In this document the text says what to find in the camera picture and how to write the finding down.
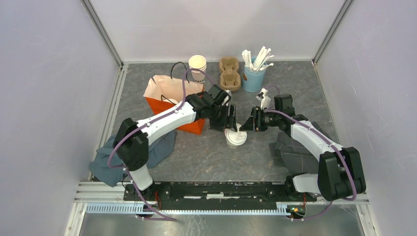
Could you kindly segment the single white cup lid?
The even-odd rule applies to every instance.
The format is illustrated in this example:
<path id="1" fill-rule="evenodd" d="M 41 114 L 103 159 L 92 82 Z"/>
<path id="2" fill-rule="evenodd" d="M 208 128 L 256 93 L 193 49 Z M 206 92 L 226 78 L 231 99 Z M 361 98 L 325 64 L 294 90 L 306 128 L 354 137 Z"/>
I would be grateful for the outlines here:
<path id="1" fill-rule="evenodd" d="M 241 124 L 236 123 L 237 131 L 233 129 L 225 129 L 224 134 L 226 139 L 230 140 L 243 140 L 247 139 L 247 132 L 246 131 L 240 131 L 239 128 L 241 127 Z"/>

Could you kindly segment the orange paper bag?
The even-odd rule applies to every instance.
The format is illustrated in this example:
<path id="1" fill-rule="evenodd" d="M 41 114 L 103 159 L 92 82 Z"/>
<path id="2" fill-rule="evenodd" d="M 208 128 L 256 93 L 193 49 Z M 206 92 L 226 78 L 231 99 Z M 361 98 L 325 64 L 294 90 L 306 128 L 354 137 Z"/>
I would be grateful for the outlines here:
<path id="1" fill-rule="evenodd" d="M 182 79 L 177 79 L 172 77 L 172 72 L 174 67 L 178 64 L 182 64 L 185 69 L 186 65 L 179 61 L 176 62 L 170 71 L 170 75 L 155 75 L 149 79 L 148 86 L 144 92 L 143 97 L 148 102 L 152 112 L 157 115 L 167 109 L 174 107 L 174 104 L 163 102 L 164 99 L 175 99 L 178 103 L 183 100 L 183 89 L 182 89 Z M 196 82 L 190 82 L 186 78 L 185 80 L 185 92 L 186 96 L 194 93 L 199 93 L 204 91 L 203 84 Z M 178 130 L 201 135 L 205 120 L 200 119 L 190 124 L 183 125 L 178 128 Z"/>

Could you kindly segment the lidded white coffee cup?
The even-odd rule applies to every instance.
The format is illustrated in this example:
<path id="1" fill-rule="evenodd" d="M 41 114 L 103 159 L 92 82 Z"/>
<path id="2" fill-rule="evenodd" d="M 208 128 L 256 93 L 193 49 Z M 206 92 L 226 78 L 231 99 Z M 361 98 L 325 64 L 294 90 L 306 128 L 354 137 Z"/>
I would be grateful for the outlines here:
<path id="1" fill-rule="evenodd" d="M 174 104 L 174 105 L 178 104 L 178 102 L 175 99 L 171 99 L 171 98 L 164 99 L 163 102 L 167 102 L 167 103 Z"/>

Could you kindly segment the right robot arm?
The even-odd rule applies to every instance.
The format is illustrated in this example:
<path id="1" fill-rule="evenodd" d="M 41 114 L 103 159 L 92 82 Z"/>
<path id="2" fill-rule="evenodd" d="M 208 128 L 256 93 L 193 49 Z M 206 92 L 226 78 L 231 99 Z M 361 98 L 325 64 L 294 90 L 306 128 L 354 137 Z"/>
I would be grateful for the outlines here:
<path id="1" fill-rule="evenodd" d="M 304 193 L 317 194 L 327 201 L 353 201 L 366 191 L 361 157 L 355 147 L 344 147 L 327 138 L 303 115 L 254 107 L 240 131 L 264 132 L 278 127 L 303 145 L 317 160 L 316 174 L 296 174 L 287 177 L 284 195 L 291 201 Z"/>

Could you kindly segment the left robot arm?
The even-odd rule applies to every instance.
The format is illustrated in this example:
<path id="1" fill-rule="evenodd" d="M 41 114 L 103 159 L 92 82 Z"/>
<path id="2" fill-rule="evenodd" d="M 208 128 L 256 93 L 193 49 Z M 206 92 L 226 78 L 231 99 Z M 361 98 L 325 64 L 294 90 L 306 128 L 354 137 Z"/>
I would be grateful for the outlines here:
<path id="1" fill-rule="evenodd" d="M 179 104 L 151 118 L 133 121 L 125 119 L 116 135 L 110 159 L 115 154 L 132 179 L 138 197 L 149 200 L 154 196 L 153 179 L 149 174 L 149 146 L 157 139 L 183 125 L 208 119 L 210 129 L 235 129 L 235 106 L 225 91 L 214 95 L 208 92 L 186 96 Z"/>

